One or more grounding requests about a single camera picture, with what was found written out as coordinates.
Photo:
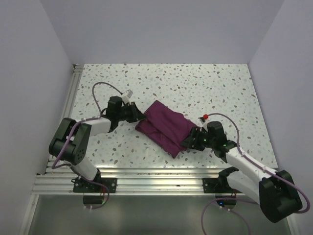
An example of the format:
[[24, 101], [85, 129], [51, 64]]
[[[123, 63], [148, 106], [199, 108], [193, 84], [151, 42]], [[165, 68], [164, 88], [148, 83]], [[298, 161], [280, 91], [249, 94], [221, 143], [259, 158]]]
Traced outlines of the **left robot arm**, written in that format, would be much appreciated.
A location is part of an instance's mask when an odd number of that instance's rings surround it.
[[99, 170], [86, 157], [89, 138], [113, 132], [120, 122], [134, 123], [144, 120], [145, 115], [128, 98], [112, 96], [100, 115], [82, 120], [64, 118], [48, 151], [56, 159], [52, 169], [68, 166], [79, 177], [85, 179], [84, 186], [90, 192], [97, 192], [102, 186]]

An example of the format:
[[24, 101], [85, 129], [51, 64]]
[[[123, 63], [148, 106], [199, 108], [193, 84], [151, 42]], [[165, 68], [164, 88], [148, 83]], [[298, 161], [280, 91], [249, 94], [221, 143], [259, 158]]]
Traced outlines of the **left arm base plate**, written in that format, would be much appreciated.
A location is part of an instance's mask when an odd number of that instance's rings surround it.
[[103, 192], [103, 185], [106, 186], [105, 192], [115, 193], [117, 187], [116, 178], [101, 178], [99, 183], [89, 183], [82, 178], [74, 178], [71, 180], [74, 184], [73, 192], [75, 193], [99, 193]]

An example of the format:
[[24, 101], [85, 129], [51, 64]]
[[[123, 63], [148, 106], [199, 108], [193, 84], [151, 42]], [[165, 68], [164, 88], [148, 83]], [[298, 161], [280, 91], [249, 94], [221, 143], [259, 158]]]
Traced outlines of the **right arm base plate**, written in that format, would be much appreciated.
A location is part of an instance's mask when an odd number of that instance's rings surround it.
[[240, 193], [231, 188], [226, 180], [219, 178], [202, 178], [202, 188], [204, 193]]

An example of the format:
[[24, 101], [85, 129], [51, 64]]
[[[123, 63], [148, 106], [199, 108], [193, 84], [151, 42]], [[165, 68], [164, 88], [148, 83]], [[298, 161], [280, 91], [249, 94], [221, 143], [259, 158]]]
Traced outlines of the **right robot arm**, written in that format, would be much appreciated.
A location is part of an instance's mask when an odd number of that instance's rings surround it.
[[303, 205], [291, 175], [265, 166], [246, 154], [239, 145], [227, 138], [218, 121], [193, 127], [180, 143], [183, 147], [204, 151], [213, 150], [215, 156], [230, 167], [218, 176], [218, 187], [223, 192], [239, 191], [256, 202], [272, 223], [299, 212]]

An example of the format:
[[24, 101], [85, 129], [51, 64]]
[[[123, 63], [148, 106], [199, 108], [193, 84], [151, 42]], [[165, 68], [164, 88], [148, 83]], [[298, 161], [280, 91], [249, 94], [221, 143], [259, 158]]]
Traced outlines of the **purple cloth mat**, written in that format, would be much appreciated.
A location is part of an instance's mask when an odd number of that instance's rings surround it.
[[180, 143], [187, 138], [196, 124], [158, 100], [145, 111], [144, 115], [146, 118], [135, 127], [137, 131], [155, 142], [172, 158], [186, 150]]

